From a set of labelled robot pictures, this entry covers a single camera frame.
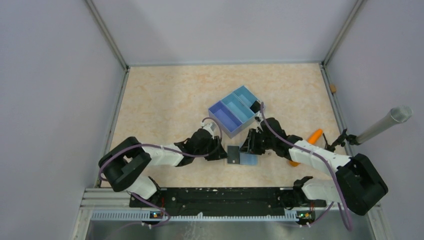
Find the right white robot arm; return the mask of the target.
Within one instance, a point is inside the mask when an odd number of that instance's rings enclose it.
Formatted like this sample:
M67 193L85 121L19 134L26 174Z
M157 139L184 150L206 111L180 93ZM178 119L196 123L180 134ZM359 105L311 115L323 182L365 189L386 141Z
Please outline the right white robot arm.
M330 180L307 176L295 182L293 200L299 206L307 206L312 200L323 200L338 203L363 216L389 192L366 155L338 154L315 146L300 136L287 135L273 117L263 120L259 127L249 129L240 147L242 153L251 155L263 155L267 150L330 176Z

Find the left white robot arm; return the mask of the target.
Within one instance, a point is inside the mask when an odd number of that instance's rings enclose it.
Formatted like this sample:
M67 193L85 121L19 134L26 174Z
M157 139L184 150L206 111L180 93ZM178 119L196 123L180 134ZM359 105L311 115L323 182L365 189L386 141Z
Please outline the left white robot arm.
M141 143L134 136L128 137L104 155L98 166L102 181L115 192L135 193L147 206L154 207L161 194L156 182L143 175L147 167L183 167L196 158L216 161L227 156L221 137L200 128L191 137L169 145Z

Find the orange cylindrical object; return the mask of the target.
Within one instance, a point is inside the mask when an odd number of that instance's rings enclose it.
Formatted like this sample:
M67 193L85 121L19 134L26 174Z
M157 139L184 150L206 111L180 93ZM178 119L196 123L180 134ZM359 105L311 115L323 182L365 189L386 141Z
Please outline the orange cylindrical object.
M322 135L323 135L323 130L319 128L313 134L309 136L309 138L307 139L307 142L309 144L315 145ZM288 163L292 167L297 167L298 165L301 164L300 162L295 162L295 161L289 161Z

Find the beige card holder wallet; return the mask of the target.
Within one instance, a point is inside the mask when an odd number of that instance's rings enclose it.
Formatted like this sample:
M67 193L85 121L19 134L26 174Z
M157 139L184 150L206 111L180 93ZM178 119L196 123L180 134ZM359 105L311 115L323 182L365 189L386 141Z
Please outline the beige card holder wallet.
M240 164L242 166L257 166L258 165L258 156L253 154L246 154L239 152Z

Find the silver microphone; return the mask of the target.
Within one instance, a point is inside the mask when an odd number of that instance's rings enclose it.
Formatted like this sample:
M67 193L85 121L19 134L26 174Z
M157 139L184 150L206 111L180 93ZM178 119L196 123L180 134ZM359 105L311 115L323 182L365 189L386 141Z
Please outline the silver microphone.
M413 116L413 110L411 107L406 105L399 105L397 107L392 108L386 116L381 118L379 121L374 123L372 126L367 128L359 135L348 134L348 129L345 128L341 132L341 134L337 137L337 139L329 144L325 134L323 134L323 138L325 141L324 149L330 152L334 152L336 150L336 146L344 147L346 144L359 146L366 141L374 138L375 136L381 134L382 132L388 130L389 128L405 123L408 119Z

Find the black credit card stack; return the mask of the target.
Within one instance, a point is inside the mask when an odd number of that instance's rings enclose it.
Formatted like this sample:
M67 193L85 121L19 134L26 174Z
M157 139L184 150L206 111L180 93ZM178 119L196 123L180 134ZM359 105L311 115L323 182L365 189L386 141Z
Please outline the black credit card stack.
M261 110L261 103L259 101L255 101L249 109L254 113L258 113Z

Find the blue three-compartment box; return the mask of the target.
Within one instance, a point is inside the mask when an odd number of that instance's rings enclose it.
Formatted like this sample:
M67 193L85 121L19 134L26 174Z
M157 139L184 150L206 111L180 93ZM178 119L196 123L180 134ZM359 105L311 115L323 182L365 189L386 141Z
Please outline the blue three-compartment box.
M261 103L249 88L242 85L210 106L208 113L222 131L232 139L250 126L259 115L259 112L253 113L250 110L250 106L255 101Z

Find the small tan block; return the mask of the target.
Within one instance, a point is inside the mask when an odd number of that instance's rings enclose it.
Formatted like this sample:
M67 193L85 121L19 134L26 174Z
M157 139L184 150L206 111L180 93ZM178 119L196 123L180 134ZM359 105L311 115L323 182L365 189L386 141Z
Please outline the small tan block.
M335 94L337 92L337 88L334 84L329 84L328 87L330 89L331 94Z

